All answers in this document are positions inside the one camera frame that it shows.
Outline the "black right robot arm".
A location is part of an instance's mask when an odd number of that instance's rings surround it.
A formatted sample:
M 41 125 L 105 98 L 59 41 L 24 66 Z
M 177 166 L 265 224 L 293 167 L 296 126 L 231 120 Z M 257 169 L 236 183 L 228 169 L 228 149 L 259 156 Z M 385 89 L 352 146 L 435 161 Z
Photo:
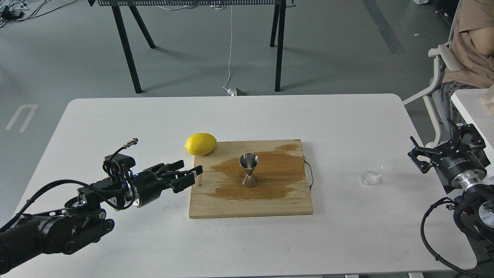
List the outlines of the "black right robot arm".
M 455 199 L 443 197 L 432 204 L 424 214 L 420 224 L 420 234 L 425 248 L 435 260 L 463 275 L 478 278 L 479 274 L 463 270 L 437 253 L 425 236 L 425 221 L 440 205 L 452 210 L 452 218 L 458 229 L 476 241 L 485 241 L 484 247 L 489 258 L 493 259 L 493 185 L 483 182 L 487 171 L 474 156 L 475 150 L 486 147 L 483 137 L 472 124 L 454 125 L 452 138 L 434 148 L 421 147 L 410 137 L 414 147 L 409 158 L 422 173 L 436 169 L 449 186 L 461 189 L 462 195 Z

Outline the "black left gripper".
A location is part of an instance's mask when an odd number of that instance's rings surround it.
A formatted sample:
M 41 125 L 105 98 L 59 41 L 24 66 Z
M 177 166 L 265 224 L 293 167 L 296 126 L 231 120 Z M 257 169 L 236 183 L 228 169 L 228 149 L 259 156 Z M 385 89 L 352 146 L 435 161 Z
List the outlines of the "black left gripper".
M 134 206 L 143 207 L 158 199 L 163 190 L 171 189 L 179 193 L 191 187 L 197 176 L 203 174 L 203 166 L 199 165 L 187 171 L 178 171 L 184 167 L 184 161 L 159 163 L 137 173 L 132 178 L 136 197 Z

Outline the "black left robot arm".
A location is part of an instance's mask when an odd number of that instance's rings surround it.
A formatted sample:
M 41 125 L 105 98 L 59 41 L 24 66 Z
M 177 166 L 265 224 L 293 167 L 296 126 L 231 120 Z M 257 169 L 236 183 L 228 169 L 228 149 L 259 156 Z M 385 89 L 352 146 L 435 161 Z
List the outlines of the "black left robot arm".
M 136 145 L 131 139 L 102 165 L 107 178 L 92 184 L 70 179 L 48 183 L 30 197 L 13 218 L 1 228 L 1 273 L 7 273 L 20 264 L 41 254 L 73 254 L 90 243 L 98 242 L 110 233 L 115 222 L 108 219 L 101 203 L 113 209 L 125 210 L 132 205 L 143 207 L 157 200 L 162 191 L 181 192 L 195 183 L 202 174 L 201 165 L 182 171 L 184 161 L 160 163 L 134 174 L 135 160 L 123 155 L 122 150 Z M 67 201 L 63 208 L 38 214 L 26 210 L 39 197 L 59 185 L 79 185 L 78 195 Z

